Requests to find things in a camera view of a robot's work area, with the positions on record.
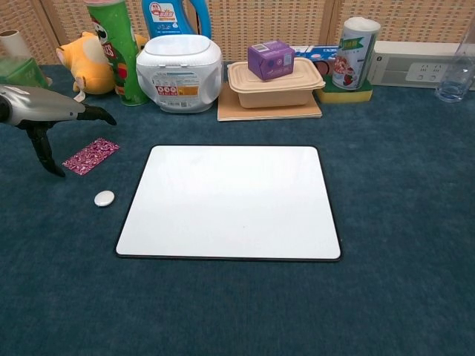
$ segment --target beige wall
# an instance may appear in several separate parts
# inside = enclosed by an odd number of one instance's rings
[[[338,43],[343,21],[351,16],[381,22],[379,38],[384,40],[459,42],[475,12],[475,0],[207,2],[213,39],[225,60],[245,59],[247,46],[270,39],[279,38],[291,45]],[[146,36],[141,0],[126,3],[135,32]],[[186,10],[196,27],[196,14],[188,2]],[[3,0],[0,16],[0,31],[19,30],[40,63],[57,63],[55,47],[78,38],[83,30],[92,30],[83,0]]]

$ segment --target whiteboard frame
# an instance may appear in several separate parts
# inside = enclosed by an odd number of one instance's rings
[[[325,194],[327,196],[327,202],[330,207],[330,214],[333,222],[333,227],[335,229],[335,235],[336,235],[336,240],[338,243],[338,250],[339,250],[339,256],[336,258],[284,258],[284,257],[227,257],[227,256],[187,256],[187,255],[155,255],[155,254],[121,254],[117,251],[117,247],[120,242],[120,238],[122,236],[123,229],[125,227],[125,224],[127,223],[128,216],[131,211],[131,207],[134,203],[135,197],[137,195],[138,188],[140,186],[140,183],[142,182],[143,174],[145,173],[145,169],[147,167],[147,164],[150,160],[152,151],[156,147],[174,147],[174,146],[180,146],[180,147],[186,147],[186,146],[192,146],[192,147],[289,147],[289,148],[313,148],[315,149],[315,152],[317,153],[318,157],[318,162],[320,163],[320,169],[321,169],[321,175],[323,177],[324,181],[324,188],[325,188]],[[143,165],[142,172],[140,174],[140,178],[138,179],[137,185],[134,190],[134,195],[131,198],[131,201],[128,205],[127,213],[122,221],[122,226],[120,229],[120,232],[117,237],[117,242],[114,248],[114,253],[119,257],[123,259],[153,259],[153,260],[230,260],[230,261],[264,261],[264,262],[275,262],[275,261],[284,261],[284,262],[319,262],[319,263],[335,263],[339,262],[344,255],[343,248],[341,245],[341,239],[340,239],[340,234],[338,232],[338,227],[335,222],[335,217],[334,217],[334,212],[333,212],[333,204],[330,199],[330,196],[328,194],[328,188],[327,188],[327,180],[325,177],[325,171],[324,171],[324,166],[321,162],[321,155],[317,147],[313,145],[193,145],[193,144],[187,144],[187,145],[155,145],[152,146],[150,151],[148,152],[147,160],[145,161]]]

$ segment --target sponge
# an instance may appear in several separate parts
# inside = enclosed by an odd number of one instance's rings
[[[343,103],[343,102],[368,102],[373,95],[373,86],[364,80],[363,86],[357,90],[345,90],[335,86],[332,76],[324,76],[325,87],[315,89],[320,102],[323,103]]]

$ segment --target black border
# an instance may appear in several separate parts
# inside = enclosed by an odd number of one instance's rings
[[[332,214],[332,220],[333,220],[333,225],[335,226],[335,232],[336,232],[336,239],[338,241],[338,247],[340,248],[340,256],[337,258],[331,260],[331,259],[318,259],[318,258],[273,258],[273,257],[199,257],[199,256],[154,256],[154,255],[135,255],[135,254],[119,254],[117,252],[117,245],[119,244],[120,240],[120,235],[122,234],[122,230],[124,229],[125,226],[125,221],[127,221],[128,213],[131,210],[132,203],[134,202],[135,199],[135,194],[137,193],[137,189],[139,188],[140,181],[142,180],[143,173],[145,172],[145,167],[147,166],[147,162],[150,159],[151,155],[151,150],[153,150],[155,147],[160,147],[160,146],[223,146],[223,147],[311,147],[314,148],[317,152],[318,160],[320,161],[320,168],[321,168],[321,173],[324,178],[324,183],[325,183],[325,191],[327,192],[327,198],[328,198],[328,203],[330,204],[330,213]],[[325,170],[324,166],[321,161],[321,156],[318,148],[316,146],[312,145],[193,145],[193,144],[186,144],[186,145],[155,145],[150,148],[150,151],[148,152],[147,160],[145,161],[142,169],[142,173],[140,174],[140,178],[137,182],[137,185],[135,187],[135,192],[134,195],[131,199],[130,204],[128,205],[127,208],[127,214],[124,217],[124,220],[122,221],[122,226],[120,227],[120,233],[119,236],[117,237],[117,241],[115,244],[114,248],[114,253],[116,256],[119,258],[123,259],[129,259],[129,258],[134,258],[134,259],[141,259],[141,260],[219,260],[219,261],[247,261],[247,262],[318,262],[318,263],[336,263],[341,261],[343,258],[343,248],[341,247],[341,239],[340,239],[340,234],[338,233],[338,227],[336,226],[336,221],[335,221],[335,215],[333,213],[333,205],[332,205],[332,200],[330,199],[330,195],[328,194],[328,188],[327,188],[327,180],[325,178]]]

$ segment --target power strip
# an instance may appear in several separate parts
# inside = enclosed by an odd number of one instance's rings
[[[372,85],[435,88],[458,43],[376,41],[368,71]]]

